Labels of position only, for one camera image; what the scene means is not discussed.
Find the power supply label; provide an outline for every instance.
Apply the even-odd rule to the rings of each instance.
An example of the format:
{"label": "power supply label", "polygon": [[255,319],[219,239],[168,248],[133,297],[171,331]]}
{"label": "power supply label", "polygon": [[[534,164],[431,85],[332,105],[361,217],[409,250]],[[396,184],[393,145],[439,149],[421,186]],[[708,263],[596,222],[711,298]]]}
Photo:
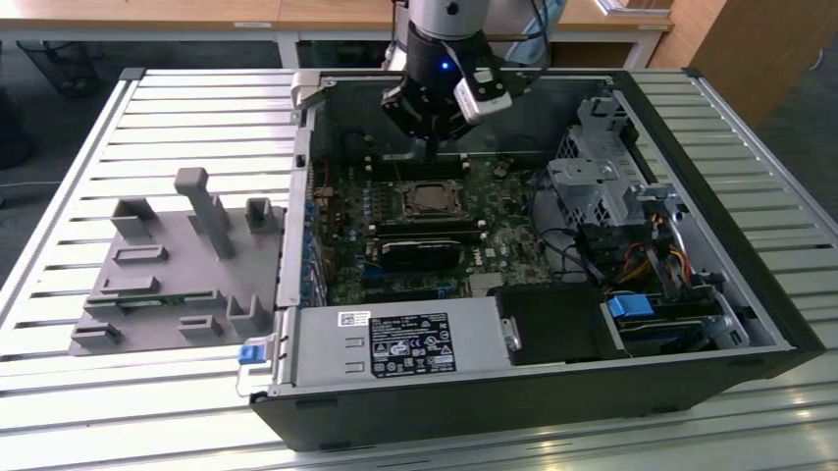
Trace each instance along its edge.
{"label": "power supply label", "polygon": [[456,371],[448,313],[372,317],[369,353],[376,378]]}

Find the white label sticker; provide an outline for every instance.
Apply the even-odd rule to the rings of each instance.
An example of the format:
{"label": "white label sticker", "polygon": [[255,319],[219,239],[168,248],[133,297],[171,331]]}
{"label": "white label sticker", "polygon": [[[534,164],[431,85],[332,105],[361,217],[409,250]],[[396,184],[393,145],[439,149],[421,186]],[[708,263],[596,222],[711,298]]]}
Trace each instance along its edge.
{"label": "white label sticker", "polygon": [[369,311],[337,312],[337,327],[357,327],[369,325]]}
{"label": "white label sticker", "polygon": [[255,22],[235,22],[235,27],[272,27],[271,23],[255,23]]}

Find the wooden cabinet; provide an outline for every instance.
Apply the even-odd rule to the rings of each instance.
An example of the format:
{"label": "wooden cabinet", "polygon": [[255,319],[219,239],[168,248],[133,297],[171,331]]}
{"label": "wooden cabinet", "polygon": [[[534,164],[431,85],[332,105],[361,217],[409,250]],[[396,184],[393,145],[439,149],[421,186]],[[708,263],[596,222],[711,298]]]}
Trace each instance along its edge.
{"label": "wooden cabinet", "polygon": [[650,67],[694,67],[747,123],[768,116],[838,30],[836,0],[675,0]]}

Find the motherboard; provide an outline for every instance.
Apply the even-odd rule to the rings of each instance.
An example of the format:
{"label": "motherboard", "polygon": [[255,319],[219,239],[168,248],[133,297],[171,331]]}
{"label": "motherboard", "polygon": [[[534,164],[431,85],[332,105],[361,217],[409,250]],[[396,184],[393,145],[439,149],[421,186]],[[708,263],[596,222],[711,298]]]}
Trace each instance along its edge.
{"label": "motherboard", "polygon": [[323,163],[313,232],[327,304],[484,296],[548,282],[527,216],[531,177],[501,154],[432,167],[397,158]]}

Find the robotic arm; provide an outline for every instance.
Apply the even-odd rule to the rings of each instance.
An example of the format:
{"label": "robotic arm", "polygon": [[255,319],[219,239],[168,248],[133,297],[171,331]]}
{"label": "robotic arm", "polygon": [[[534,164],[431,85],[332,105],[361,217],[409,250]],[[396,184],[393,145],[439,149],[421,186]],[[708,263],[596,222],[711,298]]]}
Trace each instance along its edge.
{"label": "robotic arm", "polygon": [[[401,132],[417,139],[423,160],[432,161],[440,143],[457,140],[483,117],[508,108],[512,96],[523,92],[521,86],[501,78],[495,51],[483,32],[487,17],[524,18],[524,29],[535,29],[544,19],[552,25],[564,0],[551,0],[550,7],[542,1],[542,9],[534,7],[534,2],[520,0],[496,0],[493,9],[488,0],[395,2],[401,3],[397,44],[405,52],[404,75],[399,85],[384,93],[381,107]],[[401,61],[391,57],[389,65],[393,64],[400,65]]]}

